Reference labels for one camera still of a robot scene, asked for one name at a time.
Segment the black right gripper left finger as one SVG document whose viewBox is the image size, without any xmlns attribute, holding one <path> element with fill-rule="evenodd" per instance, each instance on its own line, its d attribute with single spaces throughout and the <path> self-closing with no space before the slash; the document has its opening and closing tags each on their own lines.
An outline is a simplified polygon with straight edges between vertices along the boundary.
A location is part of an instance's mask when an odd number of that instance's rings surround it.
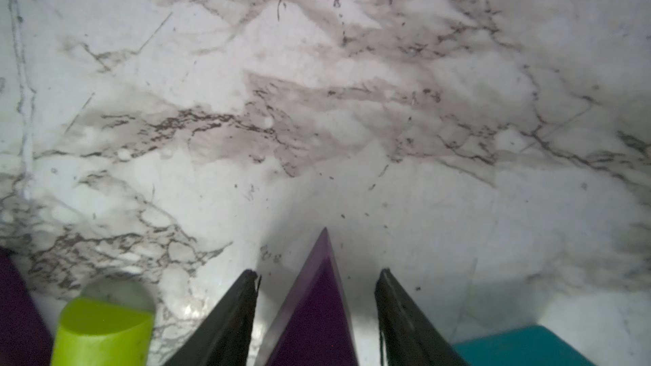
<svg viewBox="0 0 651 366">
<path fill-rule="evenodd" d="M 247 364 L 258 295 L 259 276 L 247 269 L 165 366 Z"/>
</svg>

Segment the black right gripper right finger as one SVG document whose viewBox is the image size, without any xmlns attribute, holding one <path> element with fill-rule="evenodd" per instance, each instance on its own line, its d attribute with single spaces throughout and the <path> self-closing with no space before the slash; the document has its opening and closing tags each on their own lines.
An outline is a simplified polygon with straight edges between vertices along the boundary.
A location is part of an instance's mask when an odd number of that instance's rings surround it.
<svg viewBox="0 0 651 366">
<path fill-rule="evenodd" d="M 375 299 L 382 365 L 468 364 L 438 333 L 390 269 L 381 271 Z"/>
</svg>

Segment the purple triangle block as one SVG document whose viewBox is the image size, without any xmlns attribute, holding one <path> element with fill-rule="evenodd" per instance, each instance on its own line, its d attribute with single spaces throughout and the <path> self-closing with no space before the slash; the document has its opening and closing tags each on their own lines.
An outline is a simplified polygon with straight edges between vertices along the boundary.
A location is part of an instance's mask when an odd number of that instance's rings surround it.
<svg viewBox="0 0 651 366">
<path fill-rule="evenodd" d="M 352 320 L 327 229 L 259 348 L 257 365 L 357 365 Z"/>
<path fill-rule="evenodd" d="M 53 338 L 25 282 L 1 249 L 1 365 L 49 365 Z"/>
</svg>

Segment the lime green cylinder block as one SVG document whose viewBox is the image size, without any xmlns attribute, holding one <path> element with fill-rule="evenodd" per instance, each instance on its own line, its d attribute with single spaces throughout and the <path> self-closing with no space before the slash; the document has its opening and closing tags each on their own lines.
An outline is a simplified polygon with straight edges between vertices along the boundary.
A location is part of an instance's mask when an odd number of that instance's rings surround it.
<svg viewBox="0 0 651 366">
<path fill-rule="evenodd" d="M 50 364 L 139 366 L 147 364 L 154 314 L 78 297 L 59 316 Z"/>
</svg>

